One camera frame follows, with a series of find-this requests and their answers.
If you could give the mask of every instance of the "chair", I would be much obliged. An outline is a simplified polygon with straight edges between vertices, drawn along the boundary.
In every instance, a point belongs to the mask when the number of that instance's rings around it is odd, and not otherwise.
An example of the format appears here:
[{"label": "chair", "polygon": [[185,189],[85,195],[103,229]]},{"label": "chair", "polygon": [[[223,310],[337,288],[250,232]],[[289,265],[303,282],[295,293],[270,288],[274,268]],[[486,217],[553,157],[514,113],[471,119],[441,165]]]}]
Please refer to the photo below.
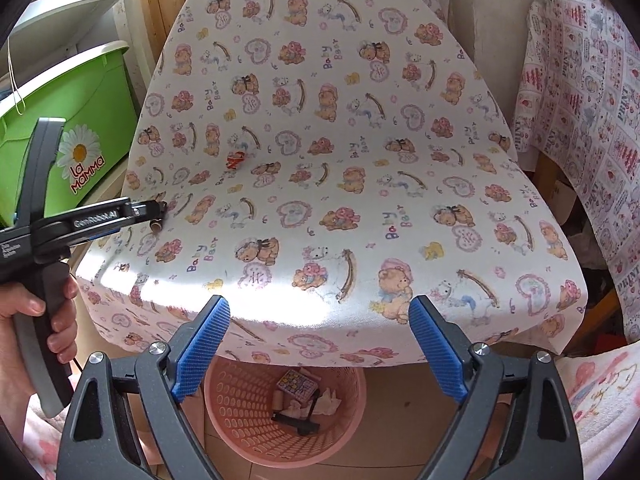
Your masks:
[{"label": "chair", "polygon": [[219,291],[229,358],[419,362],[426,293],[472,339],[564,348],[584,280],[500,110],[438,0],[377,1],[186,1],[124,186],[170,213],[78,267],[105,338],[146,348]]}]

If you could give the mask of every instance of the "teddy bear print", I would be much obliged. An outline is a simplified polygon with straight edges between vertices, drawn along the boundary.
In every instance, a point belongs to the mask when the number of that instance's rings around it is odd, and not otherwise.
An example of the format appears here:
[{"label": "teddy bear print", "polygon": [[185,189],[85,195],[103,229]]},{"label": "teddy bear print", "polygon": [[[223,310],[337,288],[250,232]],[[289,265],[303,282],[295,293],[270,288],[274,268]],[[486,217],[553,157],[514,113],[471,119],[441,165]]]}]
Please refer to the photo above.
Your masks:
[{"label": "teddy bear print", "polygon": [[264,187],[273,184],[276,180],[275,175],[278,174],[281,166],[279,162],[269,162],[253,168],[251,174],[257,175],[254,187]]},{"label": "teddy bear print", "polygon": [[447,91],[441,92],[442,97],[447,103],[457,105],[462,97],[462,91],[465,88],[466,79],[458,72],[452,72],[447,78]]},{"label": "teddy bear print", "polygon": [[218,156],[220,153],[220,129],[215,124],[207,124],[204,136],[207,145],[202,151],[207,155]]},{"label": "teddy bear print", "polygon": [[291,93],[286,88],[276,88],[271,96],[271,103],[278,108],[284,108],[291,102]]},{"label": "teddy bear print", "polygon": [[172,124],[172,131],[174,136],[171,139],[171,144],[174,148],[182,148],[187,143],[187,137],[180,131],[181,124]]},{"label": "teddy bear print", "polygon": [[435,23],[419,25],[414,36],[420,40],[420,43],[429,44],[431,46],[438,46],[442,44],[442,40],[444,38],[440,28]]},{"label": "teddy bear print", "polygon": [[431,149],[431,160],[435,160],[436,162],[444,162],[445,164],[449,163],[449,161],[451,160],[451,157],[447,155],[447,153],[444,153],[441,148]]},{"label": "teddy bear print", "polygon": [[289,44],[283,45],[278,54],[278,59],[283,61],[285,65],[299,64],[305,60],[306,50],[297,41],[289,41]]},{"label": "teddy bear print", "polygon": [[291,25],[299,25],[304,27],[306,25],[306,8],[308,7],[308,0],[287,0],[287,9],[289,9],[289,15],[284,17],[286,22]]},{"label": "teddy bear print", "polygon": [[175,48],[174,74],[191,75],[191,46],[181,43]]},{"label": "teddy bear print", "polygon": [[199,224],[215,201],[216,197],[214,197],[213,195],[205,196],[196,204],[196,207],[193,209],[193,211],[191,211],[190,214],[184,217],[184,219],[190,224]]},{"label": "teddy bear print", "polygon": [[402,79],[407,80],[409,83],[415,83],[416,81],[420,81],[422,77],[422,70],[415,63],[408,63],[402,69]]},{"label": "teddy bear print", "polygon": [[189,311],[185,308],[181,308],[179,306],[168,306],[166,310],[169,314],[174,316],[175,319],[179,319],[183,322],[191,321],[191,319],[189,319]]},{"label": "teddy bear print", "polygon": [[311,178],[311,172],[309,170],[297,170],[289,177],[289,182],[296,184],[303,184]]},{"label": "teddy bear print", "polygon": [[221,10],[231,10],[231,0],[211,0],[207,6],[208,14],[215,14]]},{"label": "teddy bear print", "polygon": [[206,182],[210,176],[211,172],[209,170],[201,171],[200,173],[196,173],[189,179],[189,184],[191,184],[192,186],[194,184],[202,184],[203,182]]},{"label": "teddy bear print", "polygon": [[439,224],[450,227],[453,227],[456,224],[462,224],[468,227],[476,225],[469,209],[460,204],[455,206],[444,206],[436,209],[433,219]]},{"label": "teddy bear print", "polygon": [[336,184],[348,193],[360,194],[364,190],[364,168],[351,166],[342,172],[343,183]]},{"label": "teddy bear print", "polygon": [[327,278],[328,273],[325,267],[321,267],[315,262],[309,262],[302,269],[296,269],[291,285],[302,290],[318,288],[326,283]]},{"label": "teddy bear print", "polygon": [[484,194],[493,198],[496,202],[510,202],[511,195],[509,192],[504,189],[502,186],[498,186],[498,184],[491,184],[490,186],[484,187]]},{"label": "teddy bear print", "polygon": [[350,207],[339,207],[336,211],[329,211],[319,222],[327,228],[328,231],[348,231],[358,227],[360,215],[356,215]]},{"label": "teddy bear print", "polygon": [[256,166],[251,170],[251,174],[254,175],[262,175],[262,174],[278,174],[281,168],[281,164],[279,162],[269,162],[265,164],[261,164],[260,166]]},{"label": "teddy bear print", "polygon": [[509,227],[507,224],[503,224],[502,222],[498,222],[494,229],[495,239],[498,240],[501,244],[511,245],[516,243],[518,236],[516,235],[516,231],[513,228]]},{"label": "teddy bear print", "polygon": [[500,146],[505,153],[508,152],[511,147],[511,139],[509,137],[503,137],[498,132],[491,132],[489,134],[489,140]]},{"label": "teddy bear print", "polygon": [[279,251],[280,243],[274,237],[268,240],[248,238],[240,242],[240,246],[236,249],[236,258],[245,263],[252,262],[257,258],[266,266],[272,266],[276,263]]},{"label": "teddy bear print", "polygon": [[258,78],[254,74],[235,77],[231,80],[231,91],[236,95],[244,95],[247,92],[256,95],[258,90]]},{"label": "teddy bear print", "polygon": [[325,83],[318,93],[320,109],[315,111],[317,117],[333,123],[338,109],[338,89],[332,84]]},{"label": "teddy bear print", "polygon": [[399,324],[409,320],[409,302],[414,296],[414,280],[408,264],[396,258],[387,258],[378,271],[379,299],[371,302],[371,309]]},{"label": "teddy bear print", "polygon": [[577,303],[581,296],[582,291],[575,285],[575,282],[564,280],[564,285],[560,285],[560,301],[556,305],[558,312]]},{"label": "teddy bear print", "polygon": [[562,330],[564,330],[564,315],[555,314],[554,316],[545,319],[540,324],[540,329],[549,339],[556,337],[562,332]]},{"label": "teddy bear print", "polygon": [[138,134],[138,144],[160,142],[160,132],[155,126],[149,126]]},{"label": "teddy bear print", "polygon": [[135,171],[128,171],[125,173],[125,180],[127,181],[127,186],[131,189],[139,189],[140,188],[140,179]]},{"label": "teddy bear print", "polygon": [[174,238],[170,242],[165,242],[156,251],[156,262],[169,263],[175,260],[175,255],[180,254],[182,250],[182,242],[178,238]]},{"label": "teddy bear print", "polygon": [[123,339],[124,344],[127,346],[134,346],[136,343],[142,341],[142,336],[135,332],[129,332],[129,334]]},{"label": "teddy bear print", "polygon": [[318,140],[311,142],[311,146],[307,150],[307,153],[311,155],[321,155],[334,152],[334,145],[326,137],[320,137]]},{"label": "teddy bear print", "polygon": [[568,260],[569,257],[566,254],[564,245],[558,236],[558,231],[549,222],[541,220],[539,222],[540,232],[546,240],[546,252],[552,254],[556,258],[561,260]]},{"label": "teddy bear print", "polygon": [[358,48],[358,54],[362,59],[367,61],[373,61],[379,59],[382,63],[387,64],[391,59],[391,50],[388,44],[384,41],[380,43],[371,43],[370,41],[363,41]]},{"label": "teddy bear print", "polygon": [[474,160],[478,163],[478,170],[486,171],[487,173],[496,174],[495,167],[491,162],[491,159],[483,155],[482,153],[474,153]]},{"label": "teddy bear print", "polygon": [[244,0],[242,17],[250,18],[252,22],[261,25],[271,18],[273,13],[273,0]]},{"label": "teddy bear print", "polygon": [[389,139],[385,149],[390,152],[415,153],[415,146],[409,139]]},{"label": "teddy bear print", "polygon": [[444,137],[445,139],[453,137],[453,126],[446,117],[435,119],[431,125],[431,131],[437,137]]},{"label": "teddy bear print", "polygon": [[171,109],[177,112],[190,110],[193,106],[193,95],[186,90],[181,90],[175,95],[171,102]]}]

